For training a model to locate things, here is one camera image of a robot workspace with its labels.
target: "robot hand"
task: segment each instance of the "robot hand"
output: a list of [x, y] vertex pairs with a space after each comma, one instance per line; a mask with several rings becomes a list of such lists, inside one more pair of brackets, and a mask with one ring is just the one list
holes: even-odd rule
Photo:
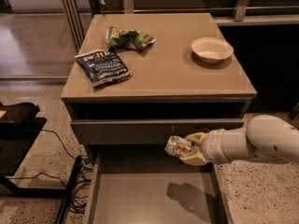
[[195, 144], [196, 149], [190, 155], [176, 156], [190, 165], [223, 164], [236, 160], [299, 164], [299, 131], [273, 116], [258, 116], [249, 122], [247, 128], [195, 133], [185, 139]]

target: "floor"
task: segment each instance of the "floor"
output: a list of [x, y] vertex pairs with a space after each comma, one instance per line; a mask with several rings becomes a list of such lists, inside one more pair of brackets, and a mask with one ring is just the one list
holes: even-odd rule
[[[90, 15], [82, 17], [86, 30]], [[0, 75], [67, 76], [76, 55], [65, 17], [61, 14], [0, 14]], [[69, 126], [70, 118], [60, 99], [64, 83], [1, 81], [3, 105], [32, 102], [39, 105], [39, 117], [48, 121], [45, 129], [55, 131], [69, 153], [85, 155]], [[251, 119], [257, 114], [247, 114]], [[287, 113], [274, 113], [288, 119]], [[293, 121], [299, 127], [299, 121]], [[45, 172], [65, 183], [73, 159], [53, 133], [41, 132], [14, 177]], [[297, 165], [252, 164], [237, 161], [218, 167], [221, 188], [227, 195], [235, 223], [299, 223], [299, 168]], [[13, 180], [20, 187], [61, 188], [60, 181], [40, 175]], [[53, 223], [61, 201], [0, 196], [1, 224]], [[82, 223], [83, 215], [66, 214], [64, 223]]]

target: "bowl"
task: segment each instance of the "bowl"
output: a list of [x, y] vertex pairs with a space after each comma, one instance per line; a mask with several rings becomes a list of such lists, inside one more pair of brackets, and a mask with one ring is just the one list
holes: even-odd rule
[[232, 56], [233, 47], [223, 39], [202, 37], [192, 42], [193, 52], [204, 63], [218, 63]]

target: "speckled floor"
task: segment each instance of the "speckled floor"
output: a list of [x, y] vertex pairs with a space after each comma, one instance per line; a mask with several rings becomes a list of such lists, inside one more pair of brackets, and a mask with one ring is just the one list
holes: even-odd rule
[[[76, 51], [61, 15], [0, 15], [0, 36], [1, 75], [67, 75], [73, 64]], [[72, 133], [70, 118], [60, 99], [63, 86], [63, 83], [1, 82], [0, 102], [4, 105], [20, 102], [39, 105], [38, 116], [48, 120], [44, 128], [55, 131], [74, 157], [85, 155]], [[255, 115], [247, 114], [245, 120]], [[288, 119], [285, 113], [273, 115]], [[292, 124], [299, 128], [298, 120]], [[41, 132], [15, 177], [45, 172], [59, 176], [66, 183], [73, 163], [57, 137]], [[234, 223], [299, 223], [298, 165], [235, 161], [218, 166], [217, 172]], [[14, 182], [20, 187], [31, 188], [62, 186], [58, 180], [43, 175]], [[53, 223], [60, 203], [56, 199], [0, 196], [0, 223]], [[67, 213], [64, 223], [82, 223], [82, 219], [83, 215]]]

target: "white robotic arm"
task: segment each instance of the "white robotic arm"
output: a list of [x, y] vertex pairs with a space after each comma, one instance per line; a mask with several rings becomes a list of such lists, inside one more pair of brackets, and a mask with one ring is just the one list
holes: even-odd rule
[[261, 115], [247, 128], [211, 131], [201, 150], [215, 164], [236, 160], [299, 164], [299, 131], [282, 119]]

